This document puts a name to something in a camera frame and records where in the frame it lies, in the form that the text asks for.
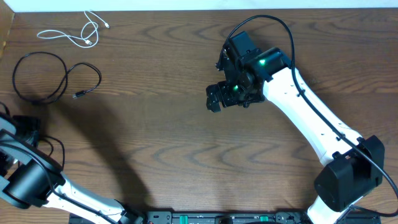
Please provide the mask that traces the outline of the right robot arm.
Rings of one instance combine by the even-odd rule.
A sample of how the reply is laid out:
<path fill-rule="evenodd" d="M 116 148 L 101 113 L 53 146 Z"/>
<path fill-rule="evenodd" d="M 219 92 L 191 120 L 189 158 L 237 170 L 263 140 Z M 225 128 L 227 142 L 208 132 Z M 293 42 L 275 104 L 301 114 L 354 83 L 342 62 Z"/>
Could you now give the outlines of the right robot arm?
<path fill-rule="evenodd" d="M 290 59 L 278 48 L 257 48 L 246 32 L 230 37 L 221 58 L 225 80 L 206 88 L 212 112 L 268 100 L 275 104 L 313 147 L 323 170 L 315 179 L 312 223 L 336 223 L 349 207 L 382 183 L 385 147 L 363 139 L 309 89 Z"/>

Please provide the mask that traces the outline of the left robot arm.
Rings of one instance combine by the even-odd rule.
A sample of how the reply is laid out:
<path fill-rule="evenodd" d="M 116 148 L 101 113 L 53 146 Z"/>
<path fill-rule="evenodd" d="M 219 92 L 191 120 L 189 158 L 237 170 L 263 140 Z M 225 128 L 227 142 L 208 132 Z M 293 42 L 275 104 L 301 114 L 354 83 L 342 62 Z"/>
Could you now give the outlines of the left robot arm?
<path fill-rule="evenodd" d="M 92 223 L 143 223 L 145 216 L 117 200 L 73 183 L 58 163 L 37 149 L 40 121 L 1 111 L 1 198 L 11 205 L 57 208 Z"/>

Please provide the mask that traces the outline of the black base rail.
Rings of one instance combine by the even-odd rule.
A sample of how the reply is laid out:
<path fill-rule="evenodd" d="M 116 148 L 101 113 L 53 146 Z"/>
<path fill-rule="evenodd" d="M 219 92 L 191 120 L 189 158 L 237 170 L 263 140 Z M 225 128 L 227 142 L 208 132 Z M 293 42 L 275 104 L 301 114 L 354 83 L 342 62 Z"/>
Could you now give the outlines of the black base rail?
<path fill-rule="evenodd" d="M 69 216 L 69 224 L 93 223 L 74 214 Z M 147 212 L 144 224 L 221 224 L 221 223 L 283 223 L 304 224 L 312 223 L 304 212 L 275 212 L 275 213 L 176 213 L 176 212 Z M 381 218 L 367 213 L 349 213 L 337 223 L 343 224 L 381 224 Z"/>

